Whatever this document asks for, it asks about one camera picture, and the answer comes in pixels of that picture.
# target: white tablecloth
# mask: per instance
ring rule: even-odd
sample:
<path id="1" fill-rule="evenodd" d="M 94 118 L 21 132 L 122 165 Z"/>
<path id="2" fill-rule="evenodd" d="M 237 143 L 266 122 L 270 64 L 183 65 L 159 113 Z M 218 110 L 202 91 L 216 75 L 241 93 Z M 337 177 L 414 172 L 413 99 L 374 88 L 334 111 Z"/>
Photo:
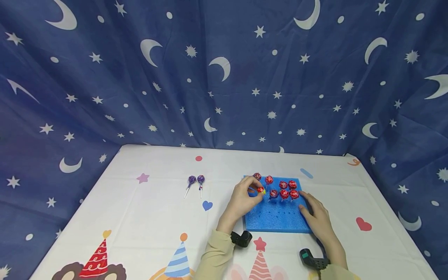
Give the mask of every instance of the white tablecloth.
<path id="1" fill-rule="evenodd" d="M 105 235 L 107 263 L 121 264 L 118 268 L 125 270 L 127 279 L 167 279 L 163 272 L 176 258 L 176 250 L 183 246 L 188 262 L 178 266 L 194 271 L 234 185 L 243 175 L 255 172 L 299 178 L 304 191 L 322 201 L 346 250 L 349 269 L 361 279 L 437 279 L 362 164 L 356 165 L 357 162 L 353 157 L 125 145 L 31 279 L 52 279 L 61 269 L 70 270 L 70 266 L 65 266 L 72 263 L 79 263 L 78 268 L 84 266 L 104 241 L 103 232 L 108 230 L 111 232 Z M 313 178 L 301 172 L 301 168 Z M 191 187 L 184 199 L 188 176 L 201 174 L 206 178 L 202 199 L 198 184 Z M 213 203 L 207 211 L 203 208 L 204 201 Z M 371 230 L 362 231 L 357 218 L 369 223 Z M 242 221 L 235 231 L 243 231 Z M 315 278 L 297 256 L 300 249 L 310 248 L 315 257 L 322 257 L 320 247 L 310 235 L 252 234 L 254 241 L 261 237 L 266 243 L 265 250 L 257 250 L 253 242 L 246 249 L 236 250 L 226 279 L 247 279 L 251 273 L 256 274 L 254 263 L 260 257 L 265 259 L 273 279 Z M 77 279 L 75 274 L 67 273 L 62 278 L 60 272 L 59 277 Z"/>

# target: black wrist strap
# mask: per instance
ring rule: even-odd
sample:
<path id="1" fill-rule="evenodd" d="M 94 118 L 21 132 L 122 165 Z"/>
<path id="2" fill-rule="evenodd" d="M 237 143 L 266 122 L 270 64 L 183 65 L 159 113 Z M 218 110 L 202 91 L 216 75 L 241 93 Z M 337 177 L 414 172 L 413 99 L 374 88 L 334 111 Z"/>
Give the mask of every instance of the black wrist strap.
<path id="1" fill-rule="evenodd" d="M 247 230 L 243 231 L 242 235 L 239 235 L 236 232 L 232 232 L 230 234 L 230 239 L 232 240 L 233 244 L 242 248 L 246 248 L 247 246 L 249 246 L 249 243 L 252 240 L 252 234 L 250 234 L 250 232 L 248 232 Z"/>
<path id="2" fill-rule="evenodd" d="M 330 264 L 327 258 L 314 258 L 308 248 L 300 250 L 299 255 L 303 264 L 317 271 L 325 269 Z"/>

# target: starry curtain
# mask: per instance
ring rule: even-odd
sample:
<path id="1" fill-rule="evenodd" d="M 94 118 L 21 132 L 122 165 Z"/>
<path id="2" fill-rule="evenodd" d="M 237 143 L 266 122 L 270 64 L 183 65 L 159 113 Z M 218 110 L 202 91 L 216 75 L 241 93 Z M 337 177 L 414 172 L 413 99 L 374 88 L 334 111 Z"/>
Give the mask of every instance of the starry curtain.
<path id="1" fill-rule="evenodd" d="M 0 0 L 0 279 L 123 144 L 356 155 L 448 277 L 448 3 Z"/>

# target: red party hat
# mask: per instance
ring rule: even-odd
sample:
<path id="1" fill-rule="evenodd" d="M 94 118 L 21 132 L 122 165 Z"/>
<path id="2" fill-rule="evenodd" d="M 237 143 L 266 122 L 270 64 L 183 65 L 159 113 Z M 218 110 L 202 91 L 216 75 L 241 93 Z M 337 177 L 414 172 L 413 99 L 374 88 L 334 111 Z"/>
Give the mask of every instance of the red party hat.
<path id="1" fill-rule="evenodd" d="M 104 240 L 101 242 L 98 249 L 93 253 L 86 265 L 82 268 L 81 273 L 79 273 L 80 278 L 98 277 L 108 271 L 106 238 L 110 234 L 110 230 L 103 232 Z"/>
<path id="2" fill-rule="evenodd" d="M 261 237 L 254 241 L 257 246 L 258 254 L 255 258 L 254 266 L 249 275 L 249 280 L 272 280 L 271 273 L 267 268 L 266 260 L 264 259 L 263 252 L 266 242 Z"/>

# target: hand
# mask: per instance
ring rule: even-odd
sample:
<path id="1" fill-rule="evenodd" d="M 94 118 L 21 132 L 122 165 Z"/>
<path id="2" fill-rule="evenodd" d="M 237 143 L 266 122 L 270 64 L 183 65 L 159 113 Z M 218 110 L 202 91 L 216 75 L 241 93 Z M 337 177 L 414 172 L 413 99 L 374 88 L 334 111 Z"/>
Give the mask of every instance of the hand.
<path id="1" fill-rule="evenodd" d="M 227 208 L 219 220 L 217 231 L 230 234 L 236 222 L 262 201 L 263 193 L 258 193 L 256 197 L 250 197 L 247 193 L 256 192 L 259 187 L 263 185 L 253 176 L 244 177 L 235 186 Z"/>
<path id="2" fill-rule="evenodd" d="M 307 194 L 303 191 L 300 191 L 299 193 L 310 204 L 313 209 L 313 215 L 311 215 L 303 205 L 299 205 L 300 212 L 305 217 L 314 235 L 322 242 L 331 263 L 348 269 L 345 250 L 333 231 L 328 210 L 325 209 L 322 202 L 317 200 L 311 194 Z"/>

